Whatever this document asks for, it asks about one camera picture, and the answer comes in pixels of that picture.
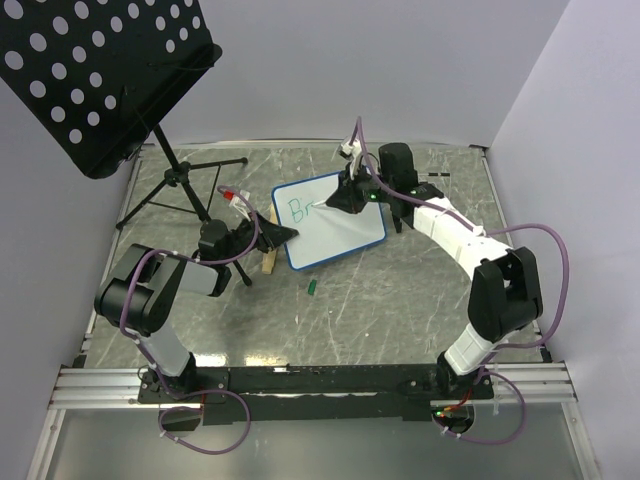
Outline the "blue framed whiteboard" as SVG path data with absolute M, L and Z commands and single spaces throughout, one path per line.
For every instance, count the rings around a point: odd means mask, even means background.
M 289 266 L 305 270 L 383 242 L 387 232 L 379 204 L 368 204 L 356 215 L 326 206 L 314 208 L 338 186 L 332 172 L 273 188 L 272 202 L 282 226 L 299 235 L 285 243 Z

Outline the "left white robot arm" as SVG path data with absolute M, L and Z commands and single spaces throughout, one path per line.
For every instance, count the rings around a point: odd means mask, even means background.
M 230 264 L 254 249 L 268 253 L 298 235 L 258 215 L 235 229 L 217 219 L 204 223 L 190 258 L 133 244 L 100 285 L 94 310 L 134 341 L 172 400 L 187 401 L 198 387 L 197 365 L 169 321 L 177 293 L 218 297 L 231 280 Z

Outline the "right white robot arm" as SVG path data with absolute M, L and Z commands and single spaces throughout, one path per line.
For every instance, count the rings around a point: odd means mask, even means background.
M 409 226 L 446 252 L 471 280 L 468 323 L 437 359 L 436 384 L 448 398 L 466 392 L 481 363 L 509 336 L 543 312 L 534 254 L 489 237 L 464 217 L 435 185 L 421 181 L 405 143 L 380 147 L 375 160 L 362 142 L 344 140 L 337 149 L 346 165 L 325 206 L 359 214 L 370 203 L 389 206 L 394 228 Z

